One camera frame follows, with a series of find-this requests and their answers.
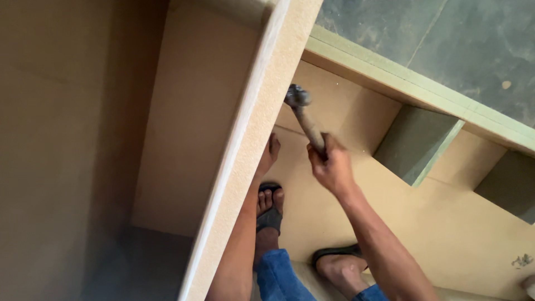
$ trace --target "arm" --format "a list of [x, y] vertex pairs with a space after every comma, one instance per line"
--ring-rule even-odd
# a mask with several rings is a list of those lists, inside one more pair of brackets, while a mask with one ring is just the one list
[[275, 134], [271, 134], [213, 277], [206, 300], [248, 301], [251, 298], [258, 188], [264, 175], [277, 160], [279, 149], [279, 140]]
[[366, 201], [353, 180], [349, 152], [325, 135], [328, 160], [308, 146], [312, 173], [340, 202], [373, 277], [390, 300], [438, 300], [422, 269]]

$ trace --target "toe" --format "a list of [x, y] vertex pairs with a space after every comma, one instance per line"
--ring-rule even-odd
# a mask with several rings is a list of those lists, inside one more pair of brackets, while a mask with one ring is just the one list
[[272, 193], [271, 193], [271, 190], [266, 190], [264, 191], [264, 194], [266, 195], [266, 210], [271, 208], [271, 206], [273, 205], [273, 198], [272, 198]]
[[273, 203], [277, 210], [282, 214], [282, 205], [284, 203], [284, 190], [282, 190], [282, 188], [275, 190], [275, 193], [273, 194]]
[[262, 214], [265, 210], [266, 210], [265, 194], [264, 192], [260, 191], [258, 193], [258, 205], [257, 205], [258, 214]]

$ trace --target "black sandal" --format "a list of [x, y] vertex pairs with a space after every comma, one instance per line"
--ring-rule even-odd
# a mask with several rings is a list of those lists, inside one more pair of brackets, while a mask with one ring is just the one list
[[326, 255], [353, 255], [357, 256], [358, 258], [362, 258], [362, 250], [361, 247], [358, 244], [354, 244], [347, 247], [332, 247], [327, 249], [320, 249], [312, 255], [312, 266], [314, 269], [318, 270], [316, 267], [316, 264], [318, 263], [318, 260]]
[[[260, 184], [258, 192], [271, 190], [271, 195], [275, 194], [275, 191], [279, 188], [282, 188], [278, 183], [275, 182], [266, 182]], [[271, 205], [271, 208], [266, 212], [262, 213], [259, 217], [256, 218], [256, 232], [260, 230], [272, 227], [279, 232], [280, 236], [280, 222], [282, 221], [282, 214], [275, 208], [275, 202]]]

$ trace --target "person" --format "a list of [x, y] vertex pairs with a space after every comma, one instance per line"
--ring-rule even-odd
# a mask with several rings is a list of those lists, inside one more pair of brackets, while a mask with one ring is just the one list
[[[325, 134], [324, 139], [326, 162], [307, 146], [312, 173], [340, 203], [358, 244], [318, 250], [314, 267], [348, 300], [438, 300], [418, 263], [355, 183], [348, 151], [332, 135]], [[286, 250], [279, 249], [284, 191], [276, 183], [261, 185], [279, 149], [280, 142], [271, 134], [208, 291], [208, 301], [249, 300], [253, 268], [263, 301], [315, 300], [293, 272]], [[377, 281], [371, 287], [361, 278], [367, 267]]]

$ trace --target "foot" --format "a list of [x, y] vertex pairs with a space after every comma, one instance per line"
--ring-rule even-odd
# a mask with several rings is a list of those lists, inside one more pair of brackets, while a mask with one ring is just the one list
[[361, 277], [367, 266], [366, 260], [353, 255], [326, 255], [316, 263], [318, 273], [348, 300], [369, 287]]
[[[275, 206], [277, 211], [282, 215], [282, 205], [284, 203], [284, 191], [282, 188], [275, 190], [260, 191], [258, 193], [258, 203], [256, 205], [256, 217], [259, 217], [264, 212], [268, 211], [272, 206]], [[275, 228], [266, 227], [256, 234], [255, 244], [255, 260], [256, 265], [262, 255], [269, 250], [278, 250], [279, 248], [279, 232]]]

